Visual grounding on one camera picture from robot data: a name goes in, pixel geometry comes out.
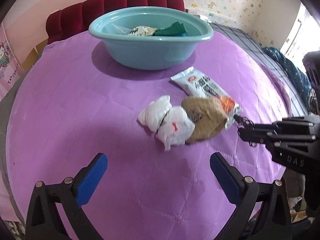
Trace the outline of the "beige brown sock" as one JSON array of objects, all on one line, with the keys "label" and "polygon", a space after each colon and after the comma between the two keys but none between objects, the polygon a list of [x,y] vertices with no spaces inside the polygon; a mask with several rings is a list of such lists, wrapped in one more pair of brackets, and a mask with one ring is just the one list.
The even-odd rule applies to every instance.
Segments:
[{"label": "beige brown sock", "polygon": [[195,124],[191,137],[186,141],[188,144],[217,136],[228,120],[220,100],[214,96],[208,98],[188,96],[182,100],[181,106]]}]

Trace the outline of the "white spicy snack packet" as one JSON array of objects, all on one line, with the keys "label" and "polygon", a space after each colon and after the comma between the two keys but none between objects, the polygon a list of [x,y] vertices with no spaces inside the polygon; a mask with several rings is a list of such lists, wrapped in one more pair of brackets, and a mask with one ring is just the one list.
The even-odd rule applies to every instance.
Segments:
[{"label": "white spicy snack packet", "polygon": [[234,123],[233,116],[242,111],[240,105],[213,79],[193,66],[171,76],[170,79],[179,85],[189,96],[198,96],[202,98],[214,96],[218,98],[227,115],[225,130],[229,129]]}]

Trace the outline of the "white plastic bag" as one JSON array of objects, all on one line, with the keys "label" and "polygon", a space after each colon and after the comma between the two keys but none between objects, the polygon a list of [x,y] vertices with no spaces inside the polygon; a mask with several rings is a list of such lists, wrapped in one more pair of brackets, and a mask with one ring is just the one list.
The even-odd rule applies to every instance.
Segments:
[{"label": "white plastic bag", "polygon": [[137,121],[155,134],[166,151],[171,146],[184,145],[192,136],[195,124],[182,106],[173,106],[169,95],[160,96],[143,109]]}]

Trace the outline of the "beige oatmeal sachet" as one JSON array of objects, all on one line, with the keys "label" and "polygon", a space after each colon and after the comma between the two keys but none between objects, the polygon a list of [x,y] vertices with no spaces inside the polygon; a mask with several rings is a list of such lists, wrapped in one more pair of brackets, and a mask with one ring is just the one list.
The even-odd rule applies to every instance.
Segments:
[{"label": "beige oatmeal sachet", "polygon": [[134,27],[128,33],[128,35],[129,36],[153,36],[157,30],[158,30],[157,28],[140,25],[140,26]]}]

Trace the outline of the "clear zip bag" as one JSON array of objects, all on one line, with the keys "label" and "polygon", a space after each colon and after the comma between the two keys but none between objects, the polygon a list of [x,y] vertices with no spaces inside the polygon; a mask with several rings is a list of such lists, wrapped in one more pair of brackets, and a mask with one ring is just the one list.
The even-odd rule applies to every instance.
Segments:
[{"label": "clear zip bag", "polygon": [[132,30],[130,28],[122,27],[115,24],[112,24],[112,27],[114,28],[114,33],[117,35],[129,35],[129,33],[131,33]]}]

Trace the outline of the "dark blue starry blanket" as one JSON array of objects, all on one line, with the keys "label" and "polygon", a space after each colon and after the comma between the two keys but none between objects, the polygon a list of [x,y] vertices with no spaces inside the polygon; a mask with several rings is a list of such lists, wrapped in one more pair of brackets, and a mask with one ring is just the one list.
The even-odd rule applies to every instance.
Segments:
[{"label": "dark blue starry blanket", "polygon": [[300,98],[302,99],[308,112],[317,114],[317,99],[314,89],[306,74],[304,74],[293,62],[287,59],[279,49],[274,47],[264,47],[262,50],[285,72]]}]

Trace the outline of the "grey plaid bed cover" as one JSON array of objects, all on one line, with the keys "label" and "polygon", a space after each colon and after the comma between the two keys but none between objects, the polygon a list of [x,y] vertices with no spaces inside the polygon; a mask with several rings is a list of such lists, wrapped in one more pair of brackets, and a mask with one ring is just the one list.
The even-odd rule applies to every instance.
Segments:
[{"label": "grey plaid bed cover", "polygon": [[282,70],[281,66],[271,59],[261,48],[261,46],[253,40],[246,32],[228,27],[225,25],[210,23],[214,31],[220,32],[225,37],[229,38],[240,46],[256,63],[263,64],[271,70],[285,85],[286,91],[291,100],[291,110],[293,116],[303,116],[308,114],[303,100],[298,94],[292,82],[287,77],[287,74]]}]

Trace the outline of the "purple quilted table cover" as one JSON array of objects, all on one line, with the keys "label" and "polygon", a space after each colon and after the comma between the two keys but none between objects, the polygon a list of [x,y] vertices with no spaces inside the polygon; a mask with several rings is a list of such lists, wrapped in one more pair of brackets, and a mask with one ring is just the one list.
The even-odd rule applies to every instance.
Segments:
[{"label": "purple quilted table cover", "polygon": [[232,126],[166,151],[137,116],[150,102],[185,97],[170,78],[193,66],[217,82],[257,123],[288,115],[290,102],[263,67],[220,33],[183,64],[159,72],[124,67],[88,32],[48,45],[18,90],[7,128],[8,177],[26,216],[35,183],[75,176],[101,152],[108,169],[84,211],[104,239],[214,239],[234,210],[209,159],[220,152],[244,176],[280,179],[268,150]]}]

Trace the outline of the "teal plastic basin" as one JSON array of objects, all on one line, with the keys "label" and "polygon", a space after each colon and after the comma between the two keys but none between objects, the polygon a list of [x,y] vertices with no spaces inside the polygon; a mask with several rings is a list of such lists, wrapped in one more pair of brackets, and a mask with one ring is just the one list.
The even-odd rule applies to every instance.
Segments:
[{"label": "teal plastic basin", "polygon": [[[117,28],[132,30],[138,26],[164,29],[175,22],[184,25],[182,36],[130,36]],[[130,7],[108,12],[96,18],[89,33],[103,41],[109,55],[119,64],[142,70],[162,70],[186,61],[200,42],[210,40],[214,32],[200,18],[165,7]]]}]

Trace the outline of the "pink Hello Kitty curtain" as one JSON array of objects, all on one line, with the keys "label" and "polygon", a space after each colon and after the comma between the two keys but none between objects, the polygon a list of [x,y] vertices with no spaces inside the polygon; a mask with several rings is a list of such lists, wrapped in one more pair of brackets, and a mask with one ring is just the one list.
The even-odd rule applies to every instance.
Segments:
[{"label": "pink Hello Kitty curtain", "polygon": [[17,62],[7,36],[5,34],[3,24],[0,27],[0,98],[1,100],[12,89],[13,85],[23,74],[23,70]]}]

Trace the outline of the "cardboard box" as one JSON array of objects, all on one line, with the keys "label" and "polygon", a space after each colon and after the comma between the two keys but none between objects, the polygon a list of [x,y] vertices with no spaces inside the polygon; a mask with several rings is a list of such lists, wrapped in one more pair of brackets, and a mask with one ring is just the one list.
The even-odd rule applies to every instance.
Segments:
[{"label": "cardboard box", "polygon": [[31,52],[26,57],[25,61],[22,63],[22,69],[25,72],[28,72],[31,69],[31,67],[37,62],[37,60],[41,57],[42,52],[47,43],[48,40],[46,39],[38,45],[36,45],[35,48],[31,50]]}]

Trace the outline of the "red velvet tufted sofa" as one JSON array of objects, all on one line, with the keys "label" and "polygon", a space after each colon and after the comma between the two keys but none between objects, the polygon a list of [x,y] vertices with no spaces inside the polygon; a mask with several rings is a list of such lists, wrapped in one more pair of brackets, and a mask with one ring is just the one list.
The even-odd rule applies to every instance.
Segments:
[{"label": "red velvet tufted sofa", "polygon": [[50,14],[46,20],[48,44],[87,31],[99,16],[130,7],[166,7],[185,11],[184,0],[86,0]]}]

